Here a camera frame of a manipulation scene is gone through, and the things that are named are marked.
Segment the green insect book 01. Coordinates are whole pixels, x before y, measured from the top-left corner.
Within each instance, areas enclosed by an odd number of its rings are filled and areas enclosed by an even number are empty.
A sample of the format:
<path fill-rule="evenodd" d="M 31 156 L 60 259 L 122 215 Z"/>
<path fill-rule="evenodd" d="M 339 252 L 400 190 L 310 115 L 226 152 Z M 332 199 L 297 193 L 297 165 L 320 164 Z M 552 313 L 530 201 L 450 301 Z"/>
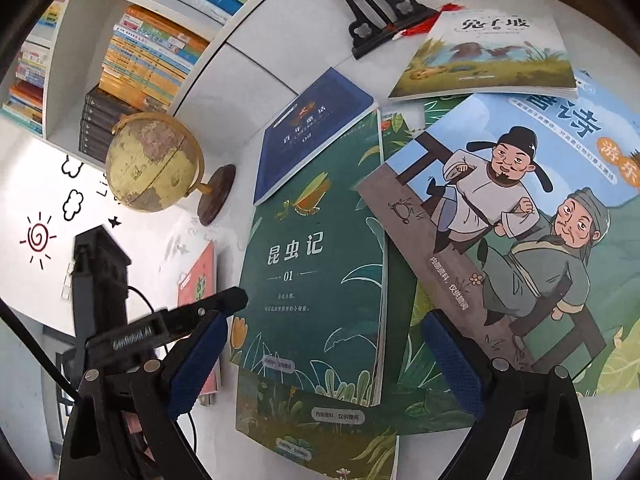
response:
<path fill-rule="evenodd" d="M 357 186 L 380 125 L 367 114 L 256 207 L 230 342 L 242 370 L 363 406 L 381 396 L 386 240 Z"/>

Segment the cartoon poets blue book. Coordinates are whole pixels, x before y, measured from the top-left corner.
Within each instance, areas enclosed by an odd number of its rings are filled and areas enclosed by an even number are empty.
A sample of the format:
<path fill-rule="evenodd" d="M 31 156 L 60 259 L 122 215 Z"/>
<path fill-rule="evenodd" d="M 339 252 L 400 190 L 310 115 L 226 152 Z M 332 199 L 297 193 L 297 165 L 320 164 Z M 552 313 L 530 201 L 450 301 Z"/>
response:
<path fill-rule="evenodd" d="M 492 358 L 639 385 L 639 117 L 586 72 L 574 98 L 475 93 L 358 191 L 419 283 Z"/>

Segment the yellow desk globe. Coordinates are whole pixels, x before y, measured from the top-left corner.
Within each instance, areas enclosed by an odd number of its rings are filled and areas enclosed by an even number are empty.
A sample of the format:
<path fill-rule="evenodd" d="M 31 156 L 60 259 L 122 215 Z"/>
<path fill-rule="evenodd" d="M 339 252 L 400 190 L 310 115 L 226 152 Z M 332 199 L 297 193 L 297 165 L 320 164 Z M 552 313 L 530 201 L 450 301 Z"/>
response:
<path fill-rule="evenodd" d="M 139 212 L 159 212 L 194 192 L 201 194 L 198 221 L 209 226 L 228 200 L 236 176 L 232 164 L 205 177 L 205 159 L 193 133 L 164 113 L 137 113 L 112 128 L 104 162 L 116 200 Z"/>

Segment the red tassel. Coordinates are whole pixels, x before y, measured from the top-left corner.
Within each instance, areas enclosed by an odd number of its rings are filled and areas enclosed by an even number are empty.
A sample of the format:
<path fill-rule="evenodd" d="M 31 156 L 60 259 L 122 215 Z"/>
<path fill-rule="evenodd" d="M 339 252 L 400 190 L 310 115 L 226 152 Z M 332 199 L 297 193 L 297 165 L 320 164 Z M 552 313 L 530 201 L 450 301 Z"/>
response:
<path fill-rule="evenodd" d="M 456 12 L 456 11 L 460 11 L 463 10 L 464 6 L 460 6 L 460 4 L 455 4 L 455 3 L 446 3 L 443 6 L 441 6 L 434 15 L 430 16 L 429 18 L 427 18 L 426 20 L 422 21 L 419 24 L 413 25 L 411 27 L 405 28 L 403 30 L 401 30 L 400 32 L 398 32 L 395 36 L 393 36 L 393 40 L 398 40 L 402 37 L 409 37 L 409 36 L 416 36 L 416 35 L 422 35 L 422 34 L 427 34 L 435 25 L 435 23 L 437 22 L 437 20 L 439 19 L 439 17 L 444 13 L 444 12 Z"/>

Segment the orange yellow book row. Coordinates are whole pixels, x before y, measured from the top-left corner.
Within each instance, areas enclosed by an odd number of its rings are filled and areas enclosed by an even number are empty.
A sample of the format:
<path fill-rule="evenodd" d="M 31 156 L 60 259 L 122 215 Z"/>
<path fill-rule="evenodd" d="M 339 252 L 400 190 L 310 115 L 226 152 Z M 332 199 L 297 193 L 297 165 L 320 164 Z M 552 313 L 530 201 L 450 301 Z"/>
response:
<path fill-rule="evenodd" d="M 99 87 L 138 110 L 168 110 L 208 41 L 132 4 L 113 27 Z"/>

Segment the rabbit hill picture book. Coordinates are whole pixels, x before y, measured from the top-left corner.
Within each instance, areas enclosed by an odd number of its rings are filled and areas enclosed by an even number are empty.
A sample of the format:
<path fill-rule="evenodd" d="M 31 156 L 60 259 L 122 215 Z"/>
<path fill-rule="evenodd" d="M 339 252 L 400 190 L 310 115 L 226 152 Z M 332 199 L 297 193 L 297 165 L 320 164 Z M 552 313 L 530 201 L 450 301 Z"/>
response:
<path fill-rule="evenodd" d="M 442 12 L 390 98 L 470 93 L 577 96 L 574 70 L 552 16 L 497 9 Z"/>

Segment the green insect book underneath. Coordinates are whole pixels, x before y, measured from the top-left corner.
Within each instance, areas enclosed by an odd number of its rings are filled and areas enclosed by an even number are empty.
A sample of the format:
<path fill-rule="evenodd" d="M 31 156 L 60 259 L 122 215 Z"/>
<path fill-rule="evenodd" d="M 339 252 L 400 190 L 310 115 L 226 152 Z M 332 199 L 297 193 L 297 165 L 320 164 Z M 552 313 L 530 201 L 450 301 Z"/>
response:
<path fill-rule="evenodd" d="M 400 115 L 380 114 L 380 121 L 384 162 L 408 143 L 410 133 Z M 393 478 L 402 437 L 461 429 L 472 422 L 421 339 L 420 324 L 433 307 L 431 299 L 383 232 L 386 310 L 378 404 L 344 402 L 238 367 L 236 429 L 332 479 Z"/>

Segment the dark blue fairy tale book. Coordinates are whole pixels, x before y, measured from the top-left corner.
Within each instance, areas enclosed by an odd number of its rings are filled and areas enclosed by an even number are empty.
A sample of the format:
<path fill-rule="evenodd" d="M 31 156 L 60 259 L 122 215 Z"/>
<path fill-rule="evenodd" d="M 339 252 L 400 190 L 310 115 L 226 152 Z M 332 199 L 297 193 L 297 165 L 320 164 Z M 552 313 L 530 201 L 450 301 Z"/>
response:
<path fill-rule="evenodd" d="M 369 93 L 334 68 L 326 70 L 266 128 L 253 204 L 258 206 L 268 200 L 377 107 Z"/>

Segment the pink book at table edge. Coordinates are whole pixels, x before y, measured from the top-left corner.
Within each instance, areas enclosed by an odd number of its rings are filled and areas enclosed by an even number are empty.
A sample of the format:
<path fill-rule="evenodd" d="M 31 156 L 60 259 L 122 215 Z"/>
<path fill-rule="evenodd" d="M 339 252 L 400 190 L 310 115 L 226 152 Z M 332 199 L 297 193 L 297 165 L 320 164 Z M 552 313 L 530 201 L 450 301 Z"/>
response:
<path fill-rule="evenodd" d="M 195 260 L 191 269 L 183 274 L 178 284 L 178 306 L 200 301 L 215 295 L 217 292 L 217 260 L 215 244 L 210 240 L 201 255 Z M 221 387 L 221 369 L 216 361 L 212 371 L 198 396 L 201 405 L 213 405 L 215 394 Z"/>

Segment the black book set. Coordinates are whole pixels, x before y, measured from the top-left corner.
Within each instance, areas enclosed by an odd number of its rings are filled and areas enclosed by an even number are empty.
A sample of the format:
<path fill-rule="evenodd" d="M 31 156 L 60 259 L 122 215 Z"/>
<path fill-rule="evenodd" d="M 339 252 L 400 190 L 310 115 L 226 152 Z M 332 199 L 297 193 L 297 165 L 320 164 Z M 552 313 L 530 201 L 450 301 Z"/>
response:
<path fill-rule="evenodd" d="M 80 118 L 78 150 L 98 162 L 105 162 L 113 141 L 114 125 L 139 110 L 112 96 L 99 86 L 86 95 Z"/>

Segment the white bookshelf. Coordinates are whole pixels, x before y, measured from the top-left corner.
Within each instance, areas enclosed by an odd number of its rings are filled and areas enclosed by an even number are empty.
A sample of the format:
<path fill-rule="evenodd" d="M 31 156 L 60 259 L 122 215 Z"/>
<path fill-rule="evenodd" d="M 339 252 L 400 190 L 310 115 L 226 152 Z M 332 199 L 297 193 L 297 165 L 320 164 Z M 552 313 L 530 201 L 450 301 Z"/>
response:
<path fill-rule="evenodd" d="M 247 0 L 224 23 L 179 0 L 65 0 L 50 42 L 42 133 L 1 119 L 1 166 L 9 168 L 40 142 L 103 168 L 106 137 L 81 143 L 88 93 L 95 88 L 142 112 L 174 115 L 200 144 L 206 172 L 266 128 L 295 91 L 230 44 L 266 0 Z"/>

